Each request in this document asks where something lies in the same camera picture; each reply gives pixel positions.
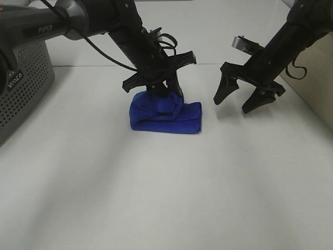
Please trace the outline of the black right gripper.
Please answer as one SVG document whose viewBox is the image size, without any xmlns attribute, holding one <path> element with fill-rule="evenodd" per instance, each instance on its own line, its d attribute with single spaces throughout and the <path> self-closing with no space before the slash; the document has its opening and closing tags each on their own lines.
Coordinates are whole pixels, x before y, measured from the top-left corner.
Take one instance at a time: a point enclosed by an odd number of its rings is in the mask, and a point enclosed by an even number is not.
<svg viewBox="0 0 333 250">
<path fill-rule="evenodd" d="M 284 63 L 281 62 L 281 52 L 285 39 L 286 28 L 282 26 L 264 46 L 264 49 L 250 55 L 244 65 L 223 63 L 220 84 L 213 98 L 214 103 L 221 104 L 232 92 L 239 89 L 238 80 L 255 86 L 254 92 L 242 106 L 244 114 L 274 102 L 275 95 L 284 92 L 284 88 L 276 85 L 274 80 L 285 67 Z"/>
</svg>

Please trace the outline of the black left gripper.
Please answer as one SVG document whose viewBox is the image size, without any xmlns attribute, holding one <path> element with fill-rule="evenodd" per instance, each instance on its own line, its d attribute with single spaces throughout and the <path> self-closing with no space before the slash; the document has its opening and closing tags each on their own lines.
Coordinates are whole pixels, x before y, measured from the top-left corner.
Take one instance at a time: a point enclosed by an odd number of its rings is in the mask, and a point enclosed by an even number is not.
<svg viewBox="0 0 333 250">
<path fill-rule="evenodd" d="M 136 73 L 123 81 L 122 87 L 130 90 L 145 86 L 146 91 L 159 97 L 175 97 L 184 104 L 177 70 L 196 63 L 193 51 L 178 54 L 177 40 L 161 33 L 161 28 L 148 32 L 142 22 L 116 21 L 109 36 L 135 66 Z"/>
</svg>

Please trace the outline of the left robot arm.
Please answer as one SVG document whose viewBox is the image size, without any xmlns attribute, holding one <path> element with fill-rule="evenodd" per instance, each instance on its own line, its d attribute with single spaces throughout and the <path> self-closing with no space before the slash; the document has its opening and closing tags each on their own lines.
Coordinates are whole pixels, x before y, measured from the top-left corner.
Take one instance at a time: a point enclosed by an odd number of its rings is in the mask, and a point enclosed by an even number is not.
<svg viewBox="0 0 333 250">
<path fill-rule="evenodd" d="M 128 92 L 145 86 L 159 96 L 171 93 L 183 96 L 177 79 L 179 68 L 195 64 L 193 52 L 173 54 L 177 41 L 163 41 L 160 29 L 146 30 L 134 1 L 56 1 L 44 2 L 44 8 L 1 4 L 1 88 L 9 83 L 9 74 L 19 69 L 15 50 L 21 46 L 58 36 L 70 40 L 108 34 L 132 63 L 134 75 L 123 82 Z"/>
</svg>

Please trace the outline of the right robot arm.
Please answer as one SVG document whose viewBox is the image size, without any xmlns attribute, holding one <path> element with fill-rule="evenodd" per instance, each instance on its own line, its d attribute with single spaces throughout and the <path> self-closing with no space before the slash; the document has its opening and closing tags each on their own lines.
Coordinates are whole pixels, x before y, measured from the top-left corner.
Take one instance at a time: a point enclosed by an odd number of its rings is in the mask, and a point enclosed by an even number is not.
<svg viewBox="0 0 333 250">
<path fill-rule="evenodd" d="M 213 98 L 219 105 L 239 88 L 242 80 L 255 86 L 242 111 L 247 114 L 275 101 L 285 93 L 276 77 L 294 64 L 298 55 L 317 40 L 332 32 L 332 1 L 295 1 L 287 20 L 274 37 L 263 47 L 243 36 L 236 36 L 232 46 L 251 57 L 244 65 L 225 62 L 221 80 Z"/>
</svg>

